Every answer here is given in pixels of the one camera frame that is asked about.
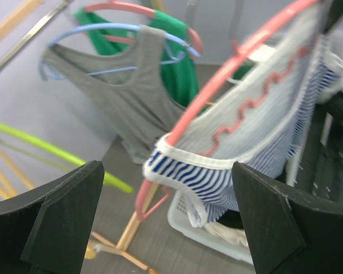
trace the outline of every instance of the lime green pole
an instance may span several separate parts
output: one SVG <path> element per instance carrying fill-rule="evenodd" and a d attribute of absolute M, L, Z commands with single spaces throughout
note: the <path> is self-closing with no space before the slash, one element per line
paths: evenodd
<path fill-rule="evenodd" d="M 68 161 L 71 164 L 74 164 L 75 166 L 81 166 L 86 163 L 79 157 L 69 152 L 66 152 L 50 143 L 47 143 L 41 140 L 40 138 L 34 137 L 16 128 L 9 127 L 5 124 L 0 123 L 0 132 L 4 132 L 33 146 L 39 147 L 40 149 L 52 155 L 55 155 L 65 161 Z M 108 172 L 105 172 L 103 183 L 108 186 L 115 186 L 127 193 L 131 193 L 133 191 L 133 188 L 130 185 L 124 183 L 123 181 L 119 180 L 118 178 L 114 177 Z"/>

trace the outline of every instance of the tank top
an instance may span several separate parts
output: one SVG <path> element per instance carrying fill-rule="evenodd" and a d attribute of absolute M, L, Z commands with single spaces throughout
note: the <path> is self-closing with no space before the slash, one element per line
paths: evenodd
<path fill-rule="evenodd" d="M 43 59 L 84 92 L 108 118 L 133 161 L 142 164 L 155 141 L 169 132 L 185 110 L 165 90 L 159 62 L 165 32 L 142 26 L 134 44 L 112 56 L 83 53 L 56 44 Z M 135 66 L 134 70 L 88 73 Z"/>
<path fill-rule="evenodd" d="M 87 13 L 85 8 L 79 9 L 74 16 L 80 25 L 109 23 L 96 13 Z M 161 11 L 155 11 L 155 17 L 149 22 L 148 26 L 164 30 L 184 41 L 188 41 L 188 26 L 180 20 L 162 13 Z M 104 35 L 117 37 L 135 37 L 137 35 L 137 33 L 133 33 L 132 31 L 120 29 L 90 30 L 87 34 L 99 55 L 118 54 L 129 47 L 129 45 L 123 43 L 108 41 Z M 187 107 L 199 92 L 196 68 L 193 60 L 189 58 L 189 54 L 184 47 L 173 42 L 169 42 L 168 45 L 174 56 L 176 56 L 179 51 L 183 51 L 185 52 L 186 57 L 178 63 L 161 67 L 160 73 L 163 85 L 171 98 L 182 106 Z M 165 61 L 169 59 L 170 57 L 168 54 L 163 51 L 162 60 Z"/>

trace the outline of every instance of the white wall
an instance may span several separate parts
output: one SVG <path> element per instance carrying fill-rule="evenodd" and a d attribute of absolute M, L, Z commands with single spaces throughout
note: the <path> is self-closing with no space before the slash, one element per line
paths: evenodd
<path fill-rule="evenodd" d="M 0 1 L 0 21 L 8 16 L 21 1 L 23 0 Z M 24 23 L 20 24 L 0 43 L 0 56 L 18 42 L 42 16 L 60 1 L 46 0 Z M 77 8 L 92 2 L 96 2 L 96 0 L 75 0 L 70 6 L 70 12 L 73 13 Z M 128 0 L 128 2 L 138 3 L 138 0 Z M 43 82 L 38 74 L 39 56 L 47 42 L 72 28 L 64 14 L 66 13 L 52 21 L 0 73 L 0 122 L 33 134 L 83 159 L 101 159 L 115 138 L 115 132 L 111 129 L 110 124 L 100 116 L 92 102 L 71 83 L 66 80 Z M 99 14 L 113 22 L 145 23 L 145 18 L 140 15 L 122 11 L 103 11 Z M 77 50 L 94 52 L 87 37 L 82 34 L 65 39 L 63 44 Z M 12 144 L 28 148 L 42 156 L 48 156 L 17 140 L 5 136 L 4 138 L 11 141 Z M 17 152 L 8 151 L 8 153 L 36 186 L 56 179 L 64 173 Z M 26 187 L 1 161 L 0 167 L 19 193 L 26 191 Z"/>

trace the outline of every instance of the pink hanger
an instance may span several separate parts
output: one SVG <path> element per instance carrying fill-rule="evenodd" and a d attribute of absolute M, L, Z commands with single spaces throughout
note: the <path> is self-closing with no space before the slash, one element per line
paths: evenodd
<path fill-rule="evenodd" d="M 268 21 L 263 27 L 261 27 L 252 37 L 250 37 L 244 44 L 242 44 L 241 47 L 238 47 L 237 44 L 233 42 L 233 49 L 235 51 L 235 55 L 232 56 L 229 60 L 227 60 L 219 68 L 219 70 L 210 78 L 207 84 L 198 93 L 197 97 L 194 98 L 194 100 L 191 102 L 187 110 L 184 112 L 182 117 L 179 119 L 179 121 L 167 137 L 166 142 L 170 146 L 175 146 L 181 138 L 181 136 L 186 131 L 186 129 L 188 128 L 191 121 L 193 121 L 193 119 L 200 113 L 204 105 L 218 91 L 218 89 L 225 83 L 225 81 L 244 63 L 247 57 L 250 54 L 252 54 L 256 49 L 258 49 L 260 45 L 264 43 L 268 38 L 270 38 L 275 31 L 280 29 L 284 24 L 288 23 L 291 19 L 293 19 L 297 14 L 302 12 L 304 9 L 317 2 L 321 2 L 321 0 L 296 0 L 294 3 L 290 4 L 277 15 L 275 15 L 270 21 Z M 305 49 L 300 49 L 297 55 L 295 55 L 294 59 L 297 58 L 298 55 L 299 57 L 302 56 L 304 52 L 307 52 L 307 50 L 305 51 Z M 268 77 L 264 93 L 257 102 L 247 100 L 247 102 L 245 102 L 241 106 L 241 120 L 244 118 L 245 107 L 248 104 L 252 105 L 253 107 L 255 107 L 257 104 L 260 104 L 261 99 L 266 96 L 270 83 L 272 81 L 279 82 L 280 80 L 282 80 L 282 78 L 289 73 L 290 68 L 292 68 L 292 65 L 290 64 L 294 62 L 294 59 L 292 59 L 289 62 L 289 67 L 283 73 L 283 75 L 274 73 L 273 75 L 271 75 L 271 77 Z M 218 146 L 218 136 L 221 132 L 227 131 L 228 133 L 232 133 L 238 127 L 240 122 L 235 124 L 233 128 L 230 129 L 226 127 L 220 128 L 220 130 L 218 130 L 214 135 L 215 144 L 217 144 Z M 212 150 L 209 151 L 207 154 L 205 154 L 205 156 L 209 156 L 210 154 L 212 154 L 215 149 L 216 146 L 212 148 Z M 145 201 L 145 197 L 150 190 L 151 185 L 152 182 L 150 182 L 147 179 L 144 179 L 138 191 L 138 195 L 135 201 L 135 210 L 139 221 L 143 221 L 145 218 L 147 218 L 169 196 L 168 194 L 165 195 L 147 213 L 143 214 L 142 206 Z"/>
<path fill-rule="evenodd" d="M 89 4 L 85 7 L 85 11 L 87 13 L 93 13 L 98 10 L 123 10 L 123 11 L 129 11 L 132 13 L 142 14 L 149 18 L 155 17 L 155 10 L 153 9 L 136 5 L 136 4 L 132 4 L 132 3 L 118 2 L 116 0 L 109 0 L 107 2 Z M 190 37 L 190 40 L 192 42 L 194 49 L 197 50 L 198 53 L 202 53 L 202 40 L 200 36 L 197 34 L 197 32 L 189 28 L 189 37 Z M 133 39 L 124 38 L 124 37 L 115 37 L 115 36 L 106 35 L 106 38 L 108 41 L 118 42 L 118 43 L 131 44 L 134 42 Z"/>

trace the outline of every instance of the green garment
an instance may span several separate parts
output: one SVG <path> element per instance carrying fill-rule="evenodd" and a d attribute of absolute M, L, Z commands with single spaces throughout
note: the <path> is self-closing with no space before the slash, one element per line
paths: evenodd
<path fill-rule="evenodd" d="M 80 25 L 89 25 L 95 23 L 109 23 L 95 13 L 86 13 L 82 8 L 75 13 L 75 18 Z M 149 27 L 161 29 L 171 35 L 188 40 L 188 27 L 183 22 L 175 19 L 161 11 L 155 11 L 155 18 L 148 24 Z M 123 43 L 110 42 L 104 35 L 129 37 L 129 30 L 103 29 L 90 30 L 87 34 L 99 55 L 113 55 L 124 51 L 129 45 Z M 186 57 L 178 63 L 162 65 L 161 78 L 165 88 L 171 98 L 180 105 L 187 107 L 189 103 L 198 94 L 198 80 L 194 62 L 189 58 L 189 53 L 185 48 L 175 42 L 168 41 L 173 55 L 176 56 L 179 51 L 184 51 Z M 168 54 L 164 51 L 162 61 L 170 60 Z"/>

